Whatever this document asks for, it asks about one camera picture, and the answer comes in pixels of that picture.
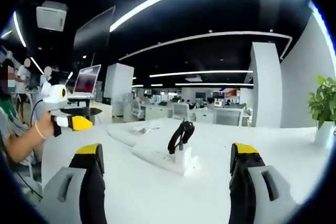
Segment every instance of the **bracelet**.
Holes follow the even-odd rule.
[[[38,133],[43,139],[46,139],[44,136],[42,136],[42,134],[41,134],[40,131],[38,130],[37,122],[35,122],[35,128],[36,128],[36,130],[37,130],[37,133]]]

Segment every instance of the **white flower pot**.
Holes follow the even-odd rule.
[[[324,122],[322,127],[316,130],[314,144],[323,148],[332,148],[335,142],[335,122]]]

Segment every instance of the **laptop screen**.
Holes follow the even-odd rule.
[[[79,70],[74,92],[93,93],[101,65]]]

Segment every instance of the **ceiling vent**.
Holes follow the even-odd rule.
[[[201,77],[196,74],[191,77],[185,78],[185,79],[189,82],[202,82]]]
[[[65,4],[45,1],[42,6],[36,7],[38,28],[63,31],[68,7]]]

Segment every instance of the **black cord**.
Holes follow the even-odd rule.
[[[43,100],[39,100],[37,103],[35,103],[33,110],[32,110],[32,115],[30,117],[30,127],[33,127],[32,123],[33,123],[33,115],[34,115],[34,110],[36,108],[36,105],[38,105],[40,102],[43,102]]]
[[[175,153],[175,149],[177,146],[180,145],[181,141],[182,141],[182,144],[188,143],[188,140],[194,133],[194,130],[195,130],[195,126],[193,125],[192,122],[188,122],[188,121],[182,122],[168,143],[169,154],[172,155]],[[180,137],[180,142],[177,145],[175,145],[178,137]]]
[[[16,172],[17,173],[17,175],[19,175],[19,177],[22,179],[22,181],[34,192],[34,193],[36,193],[36,195],[37,196],[39,196],[41,199],[43,199],[43,197],[40,195],[40,194],[38,194],[34,189],[32,189],[32,187],[30,186],[30,185],[28,185],[28,183],[22,178],[22,176],[21,176],[21,174],[20,173],[18,173],[18,172]]]

